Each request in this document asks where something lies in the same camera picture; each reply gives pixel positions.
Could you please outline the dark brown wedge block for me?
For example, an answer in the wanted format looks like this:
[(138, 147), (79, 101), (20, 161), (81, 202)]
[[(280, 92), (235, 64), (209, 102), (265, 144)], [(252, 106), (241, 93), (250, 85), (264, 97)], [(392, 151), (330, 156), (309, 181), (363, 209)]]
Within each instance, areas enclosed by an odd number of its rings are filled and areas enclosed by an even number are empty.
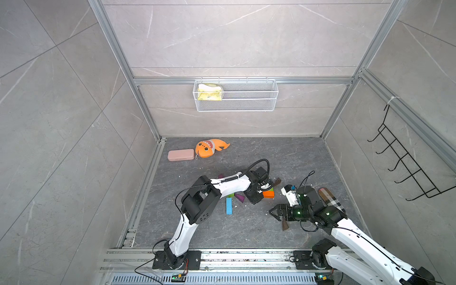
[(286, 231), (289, 229), (289, 224), (286, 220), (281, 221), (281, 228), (282, 228), (282, 231)]

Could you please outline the orange rectangular block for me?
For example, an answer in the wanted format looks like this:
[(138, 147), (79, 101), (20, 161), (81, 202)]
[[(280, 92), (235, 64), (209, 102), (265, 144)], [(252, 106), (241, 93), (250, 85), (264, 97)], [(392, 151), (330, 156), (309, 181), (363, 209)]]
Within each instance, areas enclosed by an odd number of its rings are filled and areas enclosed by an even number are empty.
[(275, 197), (274, 190), (264, 191), (262, 194), (263, 194), (264, 198), (268, 198), (268, 199), (274, 199), (274, 197)]

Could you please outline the light blue eraser block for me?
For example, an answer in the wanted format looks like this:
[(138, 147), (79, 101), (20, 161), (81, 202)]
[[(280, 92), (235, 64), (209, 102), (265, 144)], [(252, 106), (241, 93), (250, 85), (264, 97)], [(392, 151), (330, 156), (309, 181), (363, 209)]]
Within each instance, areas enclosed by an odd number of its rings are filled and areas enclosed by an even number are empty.
[(232, 215), (233, 214), (233, 205), (232, 205), (232, 198), (226, 198), (226, 214)]

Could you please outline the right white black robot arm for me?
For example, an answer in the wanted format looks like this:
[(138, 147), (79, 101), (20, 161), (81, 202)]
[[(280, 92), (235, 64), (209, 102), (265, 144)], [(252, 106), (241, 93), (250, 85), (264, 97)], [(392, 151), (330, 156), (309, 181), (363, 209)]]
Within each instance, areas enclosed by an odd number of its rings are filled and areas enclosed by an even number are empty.
[(286, 185), (281, 193), (288, 202), (270, 210), (276, 220), (310, 222), (356, 254), (352, 257), (335, 242), (323, 239), (312, 247), (311, 260), (315, 268), (331, 267), (361, 285), (438, 284), (426, 268), (414, 268), (363, 233), (329, 189)]

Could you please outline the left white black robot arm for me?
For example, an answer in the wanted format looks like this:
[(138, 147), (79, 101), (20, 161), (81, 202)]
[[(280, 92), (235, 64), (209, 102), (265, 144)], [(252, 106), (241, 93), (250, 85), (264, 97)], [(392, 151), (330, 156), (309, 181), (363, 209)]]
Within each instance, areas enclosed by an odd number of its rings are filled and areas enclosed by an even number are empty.
[(198, 226), (204, 223), (215, 210), (222, 198), (243, 192), (252, 204), (260, 202), (263, 193), (273, 188), (269, 177), (270, 167), (238, 172), (218, 179), (201, 176), (181, 199), (178, 207), (180, 220), (176, 232), (164, 244), (164, 250), (156, 259), (160, 269), (177, 269), (190, 258), (190, 242)]

